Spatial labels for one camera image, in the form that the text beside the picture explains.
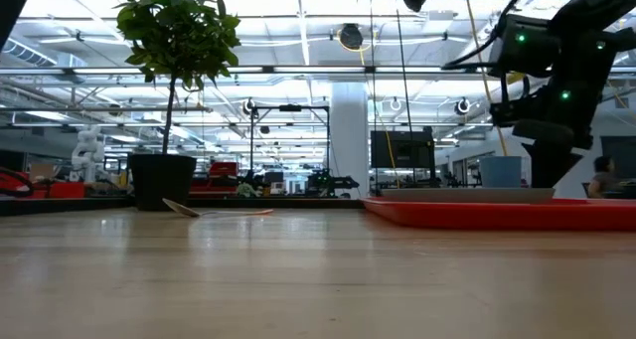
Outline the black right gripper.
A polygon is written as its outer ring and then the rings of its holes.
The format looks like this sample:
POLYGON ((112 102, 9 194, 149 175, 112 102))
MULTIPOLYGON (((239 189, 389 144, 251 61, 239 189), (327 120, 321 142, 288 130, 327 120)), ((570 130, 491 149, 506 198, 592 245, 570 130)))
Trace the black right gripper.
MULTIPOLYGON (((511 127, 515 136, 588 150, 593 106, 576 89, 544 85, 520 98, 493 103, 490 114, 495 126, 511 127)), ((552 188, 582 159, 565 148, 526 147, 533 188, 552 188)))

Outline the blue plastic cup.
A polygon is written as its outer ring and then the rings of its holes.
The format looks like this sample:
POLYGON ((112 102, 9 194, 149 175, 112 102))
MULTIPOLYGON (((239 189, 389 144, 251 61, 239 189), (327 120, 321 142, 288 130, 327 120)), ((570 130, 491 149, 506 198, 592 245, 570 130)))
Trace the blue plastic cup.
POLYGON ((482 185, 485 188, 520 188, 522 158, 519 156, 489 156, 480 160, 482 185))

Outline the teal round plate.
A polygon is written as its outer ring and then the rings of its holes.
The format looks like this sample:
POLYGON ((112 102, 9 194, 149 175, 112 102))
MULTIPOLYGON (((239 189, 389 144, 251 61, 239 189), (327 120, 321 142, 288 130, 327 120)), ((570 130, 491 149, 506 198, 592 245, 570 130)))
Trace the teal round plate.
POLYGON ((542 204, 555 193, 552 188, 421 188, 387 189, 382 198, 399 202, 542 204))

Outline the spoon with orange handle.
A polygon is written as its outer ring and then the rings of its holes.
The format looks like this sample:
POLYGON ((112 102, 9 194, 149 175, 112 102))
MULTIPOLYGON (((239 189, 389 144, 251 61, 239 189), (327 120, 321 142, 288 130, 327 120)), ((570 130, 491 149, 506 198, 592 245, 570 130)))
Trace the spoon with orange handle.
POLYGON ((176 212, 177 214, 186 216, 186 217, 190 217, 190 218, 200 218, 200 217, 205 217, 205 216, 261 216, 261 215, 270 215, 273 213, 273 210, 261 210, 261 211, 252 211, 252 212, 246 212, 246 211, 209 211, 209 212, 204 212, 204 213, 200 213, 197 212, 193 209, 190 209, 184 205, 181 205, 177 202, 174 202, 172 200, 169 199, 162 199, 162 202, 171 210, 173 210, 174 212, 176 212))

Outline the red plastic tray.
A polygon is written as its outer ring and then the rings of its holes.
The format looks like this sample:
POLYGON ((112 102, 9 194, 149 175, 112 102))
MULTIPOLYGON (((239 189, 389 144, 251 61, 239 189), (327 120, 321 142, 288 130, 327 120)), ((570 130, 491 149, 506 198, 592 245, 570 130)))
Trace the red plastic tray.
POLYGON ((410 228, 461 231, 636 232, 636 200, 552 199, 545 204, 362 201, 383 219, 410 228))

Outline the person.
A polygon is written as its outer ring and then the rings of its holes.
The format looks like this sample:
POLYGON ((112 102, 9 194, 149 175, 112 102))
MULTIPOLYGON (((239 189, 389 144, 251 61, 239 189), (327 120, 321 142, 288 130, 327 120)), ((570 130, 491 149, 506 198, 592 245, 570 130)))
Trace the person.
POLYGON ((594 176, 587 187, 589 198, 602 199, 608 192, 619 191, 620 181, 616 177, 614 162, 610 156, 597 157, 593 162, 594 176))

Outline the white pillar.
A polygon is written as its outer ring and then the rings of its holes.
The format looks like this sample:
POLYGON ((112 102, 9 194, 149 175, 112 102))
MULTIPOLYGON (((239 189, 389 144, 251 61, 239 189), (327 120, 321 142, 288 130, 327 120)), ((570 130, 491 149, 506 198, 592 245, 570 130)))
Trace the white pillar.
POLYGON ((368 95, 363 83, 333 83, 330 102, 330 140, 333 174, 350 176, 359 184, 348 190, 352 199, 369 191, 368 95))

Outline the red tool chest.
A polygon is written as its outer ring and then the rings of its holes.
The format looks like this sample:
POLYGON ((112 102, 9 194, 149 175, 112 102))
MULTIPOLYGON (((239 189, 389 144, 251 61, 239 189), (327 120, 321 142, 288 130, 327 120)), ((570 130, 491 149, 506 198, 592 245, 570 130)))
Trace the red tool chest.
POLYGON ((232 196, 239 185, 239 166, 236 162, 214 162, 206 172, 194 174, 190 196, 215 198, 232 196))

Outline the black plant pot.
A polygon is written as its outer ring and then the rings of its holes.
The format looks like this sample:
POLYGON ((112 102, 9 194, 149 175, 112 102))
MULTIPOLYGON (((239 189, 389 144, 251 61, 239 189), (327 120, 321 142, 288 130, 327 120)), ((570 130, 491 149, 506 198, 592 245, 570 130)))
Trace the black plant pot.
POLYGON ((173 154, 133 154, 129 168, 136 208, 144 212, 169 211, 163 199, 185 204, 197 161, 173 154))

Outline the white robot figure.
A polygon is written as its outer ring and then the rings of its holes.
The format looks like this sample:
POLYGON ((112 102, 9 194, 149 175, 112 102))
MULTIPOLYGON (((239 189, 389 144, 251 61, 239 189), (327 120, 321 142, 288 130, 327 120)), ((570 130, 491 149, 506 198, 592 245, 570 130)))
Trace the white robot figure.
POLYGON ((78 143, 72 153, 72 182, 95 182, 105 154, 100 135, 101 128, 98 125, 85 125, 79 131, 78 143))

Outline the red storage bin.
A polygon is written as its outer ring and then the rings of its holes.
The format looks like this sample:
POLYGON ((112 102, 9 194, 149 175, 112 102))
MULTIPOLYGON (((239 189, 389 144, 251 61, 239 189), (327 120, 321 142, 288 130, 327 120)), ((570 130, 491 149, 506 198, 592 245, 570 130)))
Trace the red storage bin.
POLYGON ((81 199, 85 196, 82 182, 55 182, 49 188, 52 199, 81 199))

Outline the dark wall panel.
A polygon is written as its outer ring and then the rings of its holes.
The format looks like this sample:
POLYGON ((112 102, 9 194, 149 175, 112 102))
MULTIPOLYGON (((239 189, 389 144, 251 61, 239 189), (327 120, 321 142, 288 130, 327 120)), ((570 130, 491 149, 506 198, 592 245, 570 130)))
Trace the dark wall panel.
POLYGON ((602 136, 602 154, 612 158, 615 174, 621 179, 636 179, 636 136, 602 136))

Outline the black wall screen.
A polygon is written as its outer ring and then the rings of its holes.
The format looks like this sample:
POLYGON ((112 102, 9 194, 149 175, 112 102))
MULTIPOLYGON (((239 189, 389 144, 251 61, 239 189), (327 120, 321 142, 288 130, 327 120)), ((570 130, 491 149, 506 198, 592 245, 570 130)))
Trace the black wall screen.
POLYGON ((435 161, 431 128, 415 132, 372 131, 371 164, 373 168, 432 168, 435 161))

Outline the black stand frame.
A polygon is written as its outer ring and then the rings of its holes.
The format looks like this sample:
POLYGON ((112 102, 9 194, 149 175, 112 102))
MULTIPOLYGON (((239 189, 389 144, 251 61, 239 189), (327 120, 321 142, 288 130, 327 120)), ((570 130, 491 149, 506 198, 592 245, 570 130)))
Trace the black stand frame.
POLYGON ((280 112, 300 112, 302 110, 309 110, 316 118, 323 122, 323 125, 326 127, 326 155, 327 155, 327 169, 330 169, 330 155, 331 155, 331 118, 330 118, 330 106, 323 105, 300 105, 300 104, 282 104, 278 106, 257 106, 253 105, 248 113, 249 119, 249 170, 254 170, 254 129, 257 124, 257 121, 254 118, 254 113, 257 110, 264 110, 265 114, 259 118, 259 120, 263 120, 270 111, 277 110, 280 112), (316 111, 323 110, 326 113, 326 120, 320 118, 316 111))

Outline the black metal table frame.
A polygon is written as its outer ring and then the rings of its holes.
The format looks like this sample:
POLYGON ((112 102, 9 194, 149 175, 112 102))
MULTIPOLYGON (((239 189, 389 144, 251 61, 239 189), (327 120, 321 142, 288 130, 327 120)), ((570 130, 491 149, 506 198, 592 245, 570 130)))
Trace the black metal table frame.
MULTIPOLYGON (((0 199, 0 217, 134 207, 132 198, 0 199)), ((191 208, 212 209, 363 209, 361 200, 327 198, 190 199, 191 208)))

